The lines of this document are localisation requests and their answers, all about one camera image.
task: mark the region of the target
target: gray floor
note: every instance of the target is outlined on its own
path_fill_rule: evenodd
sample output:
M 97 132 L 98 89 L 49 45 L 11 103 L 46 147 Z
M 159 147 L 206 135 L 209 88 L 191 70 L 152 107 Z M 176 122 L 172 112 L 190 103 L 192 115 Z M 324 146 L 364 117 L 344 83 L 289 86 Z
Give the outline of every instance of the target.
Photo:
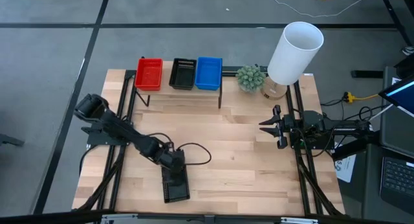
M 356 0 L 280 0 L 309 14 L 335 14 Z M 0 23 L 94 23 L 102 0 L 0 0 Z M 408 29 L 402 0 L 391 0 Z M 104 23 L 391 23 L 382 0 L 364 0 L 337 17 L 303 17 L 273 0 L 109 0 Z M 224 65 L 267 65 L 281 29 L 101 29 L 80 97 L 100 93 L 108 69 L 135 69 L 139 57 L 216 56 Z M 353 79 L 353 69 L 381 70 L 403 58 L 394 30 L 323 30 L 325 45 L 307 68 L 322 102 L 344 91 L 366 96 L 381 80 Z M 28 214 L 85 54 L 91 29 L 0 29 L 0 132 L 26 140 L 0 149 L 0 216 Z M 345 116 L 379 99 L 344 105 Z M 340 106 L 323 109 L 341 118 Z M 72 120 L 45 212 L 68 211 L 85 150 L 83 122 Z M 360 196 L 341 183 L 347 213 Z

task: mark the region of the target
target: plastic basket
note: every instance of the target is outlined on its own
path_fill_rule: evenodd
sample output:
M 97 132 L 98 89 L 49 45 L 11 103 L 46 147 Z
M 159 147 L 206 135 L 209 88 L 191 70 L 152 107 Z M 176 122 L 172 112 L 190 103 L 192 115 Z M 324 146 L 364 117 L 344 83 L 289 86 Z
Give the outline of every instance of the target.
M 169 85 L 174 89 L 191 90 L 194 86 L 196 60 L 175 58 Z
M 200 57 L 195 72 L 195 85 L 199 89 L 216 91 L 221 83 L 221 58 Z
M 162 60 L 141 58 L 135 76 L 135 87 L 142 91 L 161 89 Z

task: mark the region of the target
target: green plant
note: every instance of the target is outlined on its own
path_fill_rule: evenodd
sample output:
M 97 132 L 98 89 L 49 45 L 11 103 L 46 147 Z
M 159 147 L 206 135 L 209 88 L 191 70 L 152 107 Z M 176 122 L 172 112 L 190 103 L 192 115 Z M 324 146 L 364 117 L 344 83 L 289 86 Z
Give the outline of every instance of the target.
M 255 92 L 262 88 L 265 82 L 265 74 L 260 68 L 255 66 L 243 66 L 235 75 L 239 82 L 239 87 L 246 92 Z

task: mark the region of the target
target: monitor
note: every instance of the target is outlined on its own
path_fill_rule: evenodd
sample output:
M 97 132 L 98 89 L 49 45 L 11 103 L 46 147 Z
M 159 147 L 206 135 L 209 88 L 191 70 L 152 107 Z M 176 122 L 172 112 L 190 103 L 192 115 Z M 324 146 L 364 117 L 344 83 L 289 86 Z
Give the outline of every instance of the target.
M 414 117 L 414 74 L 381 91 L 379 95 Z

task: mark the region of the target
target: red basket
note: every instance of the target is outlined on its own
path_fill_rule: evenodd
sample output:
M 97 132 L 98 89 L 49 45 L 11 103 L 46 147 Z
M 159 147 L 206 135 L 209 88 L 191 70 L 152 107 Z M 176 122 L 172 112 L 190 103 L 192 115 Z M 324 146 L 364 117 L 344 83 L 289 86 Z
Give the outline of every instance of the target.
M 162 59 L 141 58 L 136 69 L 135 87 L 142 91 L 161 89 Z

